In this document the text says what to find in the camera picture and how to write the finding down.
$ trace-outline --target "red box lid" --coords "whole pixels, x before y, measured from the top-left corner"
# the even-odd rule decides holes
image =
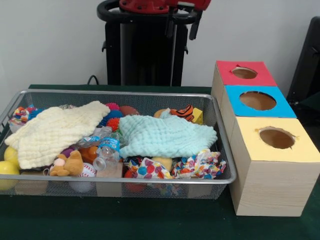
[[[263,61],[216,61],[224,85],[277,86]]]

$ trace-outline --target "orange spiky ball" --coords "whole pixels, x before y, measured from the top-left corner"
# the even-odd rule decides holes
[[[106,123],[106,126],[107,126],[107,127],[111,127],[111,128],[112,128],[112,132],[115,132],[115,131],[117,131],[118,128],[119,128],[119,121],[120,121],[120,118],[118,118],[118,117],[111,118],[111,119],[109,119],[109,121]]]

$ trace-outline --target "black machine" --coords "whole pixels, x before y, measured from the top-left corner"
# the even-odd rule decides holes
[[[197,36],[210,0],[106,0],[97,15],[105,21],[109,85],[181,86],[189,38]]]
[[[320,17],[318,16],[311,20],[287,100],[320,150]]]

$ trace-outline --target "blue box lid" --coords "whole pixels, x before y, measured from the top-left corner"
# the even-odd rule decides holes
[[[277,86],[226,85],[225,89],[236,116],[296,118]]]

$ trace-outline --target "baseball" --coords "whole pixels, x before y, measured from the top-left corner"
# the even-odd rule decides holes
[[[96,174],[97,171],[95,170],[94,166],[92,166],[90,163],[84,162],[83,171],[77,177],[90,178],[95,177]],[[94,188],[95,183],[89,181],[70,181],[69,185],[73,190],[75,190],[78,193],[87,193]]]

